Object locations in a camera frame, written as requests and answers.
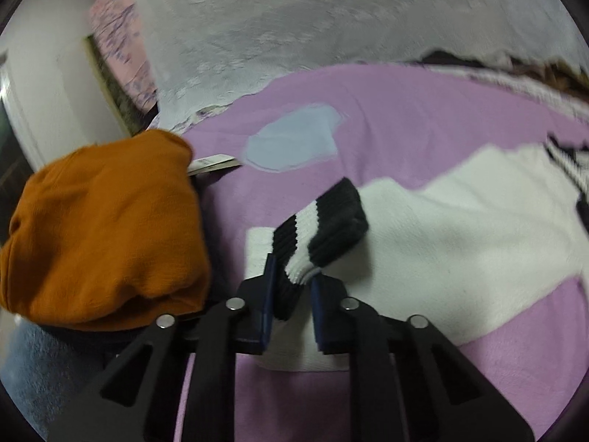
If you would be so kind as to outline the white black-striped knit sweater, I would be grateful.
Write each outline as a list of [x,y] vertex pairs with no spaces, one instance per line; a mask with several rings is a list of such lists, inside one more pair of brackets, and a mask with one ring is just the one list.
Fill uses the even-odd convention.
[[437,160],[431,175],[417,158],[397,169],[376,152],[249,168],[234,274],[261,273],[274,229],[295,211],[317,214],[318,197],[351,178],[369,229],[328,274],[384,315],[421,313],[452,342],[473,341],[587,276],[579,192],[549,152],[485,145]]

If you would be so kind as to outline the folded blue fleece garment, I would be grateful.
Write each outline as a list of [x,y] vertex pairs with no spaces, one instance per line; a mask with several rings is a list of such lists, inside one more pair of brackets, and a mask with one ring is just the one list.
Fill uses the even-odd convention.
[[50,425],[111,356],[95,333],[23,319],[9,339],[1,382],[24,419],[46,440]]

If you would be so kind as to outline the folded orange garment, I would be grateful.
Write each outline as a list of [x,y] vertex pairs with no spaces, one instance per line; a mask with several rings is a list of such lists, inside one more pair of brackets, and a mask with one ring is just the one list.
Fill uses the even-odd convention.
[[212,268],[191,146],[162,130],[78,149],[26,183],[1,249],[1,305],[117,331],[201,310]]

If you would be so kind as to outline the small white paper box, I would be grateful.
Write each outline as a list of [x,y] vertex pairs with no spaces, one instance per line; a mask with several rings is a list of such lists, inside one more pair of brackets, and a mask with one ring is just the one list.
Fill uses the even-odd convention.
[[212,173],[215,171],[238,168],[239,166],[241,166],[241,162],[235,157],[217,154],[193,160],[188,166],[187,173],[189,176],[196,176],[201,173]]

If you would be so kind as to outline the purple bed sheet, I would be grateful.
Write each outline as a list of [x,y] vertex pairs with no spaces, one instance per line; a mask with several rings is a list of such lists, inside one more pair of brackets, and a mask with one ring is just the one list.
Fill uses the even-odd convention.
[[[203,218],[214,270],[228,290],[248,212],[246,171],[269,172],[323,157],[376,152],[397,168],[411,158],[431,175],[437,160],[485,145],[504,149],[549,136],[580,146],[584,123],[500,88],[397,65],[349,65],[299,73],[199,123],[187,139],[198,157],[225,154],[241,166],[205,184]],[[569,406],[588,369],[588,273],[494,331],[456,344],[543,436]]]

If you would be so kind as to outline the framed picture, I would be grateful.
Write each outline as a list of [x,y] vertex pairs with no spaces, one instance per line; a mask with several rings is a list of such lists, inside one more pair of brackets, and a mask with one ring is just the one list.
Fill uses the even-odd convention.
[[120,126],[130,137],[146,131],[158,113],[158,105],[154,105],[149,112],[143,113],[113,75],[109,65],[103,59],[94,37],[88,35],[83,42],[100,90]]

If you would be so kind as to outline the purple floral white quilt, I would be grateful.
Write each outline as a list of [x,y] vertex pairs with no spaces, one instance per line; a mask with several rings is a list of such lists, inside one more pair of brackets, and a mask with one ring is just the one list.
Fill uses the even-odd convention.
[[581,99],[557,91],[525,76],[512,76],[494,69],[458,66],[423,65],[428,71],[467,79],[480,84],[494,85],[508,92],[531,98],[550,109],[588,124],[588,104]]

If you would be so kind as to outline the brown striped blanket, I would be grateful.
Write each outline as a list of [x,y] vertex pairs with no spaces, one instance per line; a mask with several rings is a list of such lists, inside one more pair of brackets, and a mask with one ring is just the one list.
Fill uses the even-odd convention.
[[482,59],[472,59],[437,49],[426,53],[419,60],[413,60],[413,63],[494,70],[514,77],[527,77],[553,90],[585,103],[588,102],[588,73],[583,69],[574,69],[559,59],[540,62],[528,61],[504,52]]

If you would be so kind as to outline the pink floral pillow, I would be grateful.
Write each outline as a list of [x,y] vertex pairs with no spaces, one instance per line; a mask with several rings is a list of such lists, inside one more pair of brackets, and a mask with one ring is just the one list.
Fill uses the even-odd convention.
[[95,0],[89,21],[103,61],[135,106],[149,112],[157,103],[157,88],[136,0]]

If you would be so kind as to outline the white lace cover cloth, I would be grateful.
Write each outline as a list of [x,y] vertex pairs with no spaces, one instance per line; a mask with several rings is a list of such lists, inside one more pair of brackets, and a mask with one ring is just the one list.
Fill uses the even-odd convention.
[[588,65],[562,0],[137,0],[137,8],[167,130],[299,70],[410,61],[434,49]]

